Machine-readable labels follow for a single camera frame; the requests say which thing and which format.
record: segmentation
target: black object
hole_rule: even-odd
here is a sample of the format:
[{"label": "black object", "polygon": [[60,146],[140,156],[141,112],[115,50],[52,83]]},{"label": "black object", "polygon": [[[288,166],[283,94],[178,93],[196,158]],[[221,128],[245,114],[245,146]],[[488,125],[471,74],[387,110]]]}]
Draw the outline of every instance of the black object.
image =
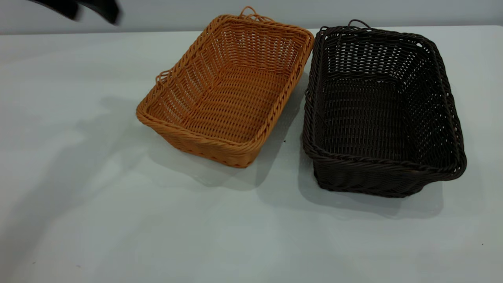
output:
[{"label": "black object", "polygon": [[321,188],[405,197],[463,174],[463,134],[433,42],[323,27],[312,55],[302,139]]},{"label": "black object", "polygon": [[100,14],[107,22],[118,24],[120,9],[115,0],[29,0],[46,6],[63,16],[77,20],[80,6],[84,5]]}]

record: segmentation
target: basket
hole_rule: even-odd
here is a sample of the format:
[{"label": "basket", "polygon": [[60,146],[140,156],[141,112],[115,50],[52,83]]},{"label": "basket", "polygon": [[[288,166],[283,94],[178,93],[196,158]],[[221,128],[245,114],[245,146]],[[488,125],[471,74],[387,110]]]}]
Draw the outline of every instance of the basket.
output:
[{"label": "basket", "polygon": [[463,135],[436,45],[351,22],[314,42],[302,139],[319,186],[405,197],[461,176]]},{"label": "basket", "polygon": [[[253,14],[243,15],[247,8]],[[297,85],[313,41],[309,31],[251,7],[219,16],[157,76],[136,115],[183,152],[247,167]]]}]

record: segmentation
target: table surface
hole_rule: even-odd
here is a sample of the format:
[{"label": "table surface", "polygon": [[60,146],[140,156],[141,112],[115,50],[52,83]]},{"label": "table surface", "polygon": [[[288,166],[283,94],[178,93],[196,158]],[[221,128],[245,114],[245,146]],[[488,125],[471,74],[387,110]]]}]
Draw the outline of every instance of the table surface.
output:
[{"label": "table surface", "polygon": [[198,32],[0,36],[0,281],[500,281],[503,27],[388,29],[437,44],[468,158],[405,199],[318,188],[300,142],[310,62],[236,169],[135,117]]}]

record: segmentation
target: wicker basket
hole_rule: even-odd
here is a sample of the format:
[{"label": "wicker basket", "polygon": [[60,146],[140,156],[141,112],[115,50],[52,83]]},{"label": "wicker basket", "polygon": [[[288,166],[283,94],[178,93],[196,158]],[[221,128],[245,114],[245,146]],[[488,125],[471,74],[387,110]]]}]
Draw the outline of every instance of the wicker basket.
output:
[{"label": "wicker basket", "polygon": [[466,169],[436,45],[351,22],[316,35],[302,139],[331,191],[405,197]]},{"label": "wicker basket", "polygon": [[297,85],[314,37],[253,14],[214,19],[156,78],[136,115],[175,148],[244,168]]}]

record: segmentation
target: gray wall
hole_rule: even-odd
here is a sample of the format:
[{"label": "gray wall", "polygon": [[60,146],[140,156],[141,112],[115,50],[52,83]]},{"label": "gray wall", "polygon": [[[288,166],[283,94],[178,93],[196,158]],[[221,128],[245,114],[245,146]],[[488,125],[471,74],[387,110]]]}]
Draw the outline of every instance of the gray wall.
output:
[{"label": "gray wall", "polygon": [[0,0],[0,33],[202,30],[220,14],[253,6],[276,21],[317,28],[347,24],[371,26],[503,25],[503,0],[118,0],[120,27],[84,9],[73,22],[26,0]]}]

